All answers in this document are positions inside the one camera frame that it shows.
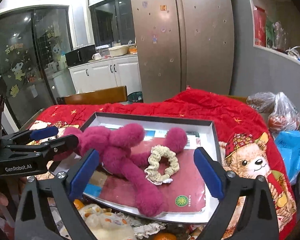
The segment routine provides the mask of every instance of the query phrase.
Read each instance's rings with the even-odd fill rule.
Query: white mug
[[[93,60],[101,59],[100,53],[93,54],[93,55],[92,55],[92,59],[93,59]]]

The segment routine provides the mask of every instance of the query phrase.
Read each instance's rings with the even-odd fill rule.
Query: metal bolt
[[[58,179],[63,179],[65,176],[67,176],[67,173],[65,171],[60,171],[58,174],[57,174],[57,178]]]
[[[264,181],[266,180],[266,178],[265,178],[264,176],[262,176],[262,175],[258,175],[258,176],[257,176],[257,179],[258,179],[259,181],[261,181],[261,182],[264,182]]]
[[[30,183],[31,183],[31,182],[34,182],[34,180],[35,180],[35,177],[34,177],[34,176],[31,176],[31,177],[29,177],[29,178],[27,179],[27,181],[30,182]]]
[[[230,178],[234,178],[235,177],[235,172],[234,171],[228,171],[227,176],[230,177]]]

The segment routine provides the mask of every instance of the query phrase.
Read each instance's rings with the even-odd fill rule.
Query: pink plush toy
[[[110,130],[104,126],[87,128],[84,132],[68,127],[64,136],[74,134],[79,139],[76,153],[83,156],[93,148],[99,152],[100,162],[112,174],[124,176],[136,189],[135,203],[139,212],[147,217],[153,217],[165,210],[165,201],[157,186],[146,179],[145,173],[139,167],[148,166],[150,151],[131,155],[131,147],[138,145],[145,136],[143,127],[136,123],[127,124],[118,130]],[[183,151],[187,136],[181,128],[171,128],[163,146],[175,153]],[[54,160],[60,161],[71,153],[56,155]]]

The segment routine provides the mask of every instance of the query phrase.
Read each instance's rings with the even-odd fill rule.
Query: beige hair tie
[[[168,158],[168,161],[170,162],[170,166],[164,170],[164,175],[161,175],[158,172],[159,161],[162,157]],[[151,155],[148,158],[148,162],[150,166],[145,169],[145,173],[147,173],[146,179],[155,185],[171,183],[172,179],[170,176],[180,169],[176,153],[162,145],[157,145],[151,148]]]

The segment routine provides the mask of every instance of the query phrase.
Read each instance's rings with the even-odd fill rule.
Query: red blanket
[[[224,168],[247,178],[264,175],[276,206],[280,239],[284,239],[292,230],[296,205],[283,160],[262,117],[244,103],[202,90],[189,89],[161,103],[51,106],[38,117],[39,121],[33,128],[47,125],[56,125],[60,129],[68,125],[78,127],[94,112],[213,120]],[[244,200],[238,202],[225,236],[232,234],[243,202]]]

